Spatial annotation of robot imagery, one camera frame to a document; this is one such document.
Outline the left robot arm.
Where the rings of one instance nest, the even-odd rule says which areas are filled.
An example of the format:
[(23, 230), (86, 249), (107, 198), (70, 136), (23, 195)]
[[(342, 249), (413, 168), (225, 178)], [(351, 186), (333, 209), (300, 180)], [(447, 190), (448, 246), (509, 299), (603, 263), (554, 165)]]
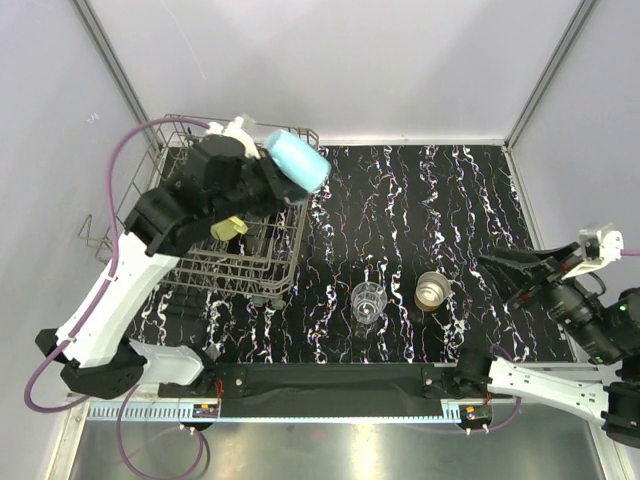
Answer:
[(244, 132), (204, 136), (162, 185), (141, 195), (112, 258), (76, 313), (35, 342), (62, 365), (69, 390), (113, 399), (142, 384), (173, 384), (194, 397), (215, 385), (215, 362), (189, 344), (150, 345), (126, 331), (154, 287), (213, 225), (233, 216), (269, 217), (308, 198), (330, 165), (299, 137), (278, 131), (263, 146)]

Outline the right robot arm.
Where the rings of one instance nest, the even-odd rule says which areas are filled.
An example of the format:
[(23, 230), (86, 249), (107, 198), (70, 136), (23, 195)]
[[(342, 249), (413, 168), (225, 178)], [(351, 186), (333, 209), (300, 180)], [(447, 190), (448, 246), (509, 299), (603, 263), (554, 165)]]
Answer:
[(605, 306), (577, 280), (620, 259), (619, 234), (553, 250), (497, 248), (479, 264), (500, 298), (515, 309), (540, 305), (596, 366), (619, 364), (616, 380), (585, 383), (532, 370), (496, 355), (461, 353), (453, 385), (465, 397), (504, 394), (534, 400), (598, 425), (607, 437), (639, 445), (639, 291)]

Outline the paper cup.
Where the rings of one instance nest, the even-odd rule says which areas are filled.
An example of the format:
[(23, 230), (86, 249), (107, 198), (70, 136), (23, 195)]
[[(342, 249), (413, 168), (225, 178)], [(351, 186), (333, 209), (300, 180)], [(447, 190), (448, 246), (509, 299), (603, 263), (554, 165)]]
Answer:
[(211, 226), (212, 237), (220, 242), (228, 242), (238, 235), (244, 235), (248, 231), (246, 223), (237, 216), (229, 217)]

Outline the blue mug cream inside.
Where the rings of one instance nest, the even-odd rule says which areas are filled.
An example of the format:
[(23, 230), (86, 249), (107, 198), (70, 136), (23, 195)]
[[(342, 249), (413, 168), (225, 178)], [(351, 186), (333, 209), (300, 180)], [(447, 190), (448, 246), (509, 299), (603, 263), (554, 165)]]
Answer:
[(308, 193), (319, 190), (329, 177), (330, 163), (288, 131), (274, 132), (265, 140), (264, 146), (282, 173)]

